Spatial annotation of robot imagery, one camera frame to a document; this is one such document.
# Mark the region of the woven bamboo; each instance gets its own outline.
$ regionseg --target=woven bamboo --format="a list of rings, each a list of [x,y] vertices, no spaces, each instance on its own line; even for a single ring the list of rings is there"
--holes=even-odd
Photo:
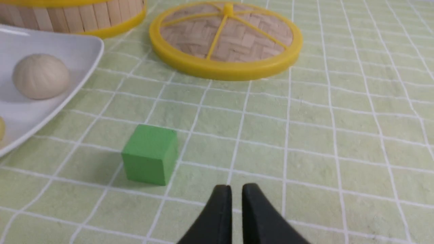
[[[108,30],[146,11],[146,0],[109,0],[67,7],[29,7],[1,2],[1,23],[59,33]]]
[[[201,4],[181,9],[164,19],[160,33],[176,49],[205,59],[224,18],[221,15],[207,14],[218,13],[221,9],[223,4]],[[233,10],[240,13],[237,15],[240,19],[268,35],[237,19],[229,18],[219,33],[210,56],[211,60],[231,63],[254,62],[277,56],[285,51],[284,46],[291,45],[293,33],[281,19],[260,11],[254,12],[254,8],[241,4],[234,4]]]

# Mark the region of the bamboo steamer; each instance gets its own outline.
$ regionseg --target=bamboo steamer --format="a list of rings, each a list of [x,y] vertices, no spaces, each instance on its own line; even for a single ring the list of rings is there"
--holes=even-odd
[[[146,0],[0,0],[0,23],[107,38],[138,25]]]

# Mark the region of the green cube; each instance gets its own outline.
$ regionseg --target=green cube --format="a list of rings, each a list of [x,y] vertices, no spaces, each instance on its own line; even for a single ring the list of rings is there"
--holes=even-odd
[[[176,131],[138,125],[122,150],[130,181],[167,185],[178,158]]]

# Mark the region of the steamed bun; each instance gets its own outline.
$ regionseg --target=steamed bun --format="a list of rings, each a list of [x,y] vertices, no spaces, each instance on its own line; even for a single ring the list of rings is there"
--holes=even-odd
[[[32,54],[17,63],[12,80],[24,96],[30,99],[49,99],[68,88],[69,70],[54,56]]]

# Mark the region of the bamboo steamer lid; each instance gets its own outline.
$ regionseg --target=bamboo steamer lid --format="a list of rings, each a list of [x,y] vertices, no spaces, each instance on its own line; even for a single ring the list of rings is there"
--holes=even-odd
[[[201,2],[162,13],[151,24],[154,51],[174,68],[207,79],[251,80],[287,69],[302,46],[300,30],[256,6]]]

